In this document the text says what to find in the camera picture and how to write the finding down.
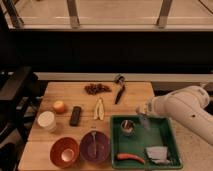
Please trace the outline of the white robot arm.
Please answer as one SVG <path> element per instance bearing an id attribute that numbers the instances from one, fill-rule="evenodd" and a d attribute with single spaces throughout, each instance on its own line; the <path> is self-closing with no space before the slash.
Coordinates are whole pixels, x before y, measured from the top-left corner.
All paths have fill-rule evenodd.
<path id="1" fill-rule="evenodd" d="M 213 146 L 213 115 L 205 110 L 209 103 L 210 96 L 204 88 L 189 86 L 152 97 L 143 112 L 139 107 L 135 111 L 145 128 L 150 127 L 149 116 L 170 117 Z"/>

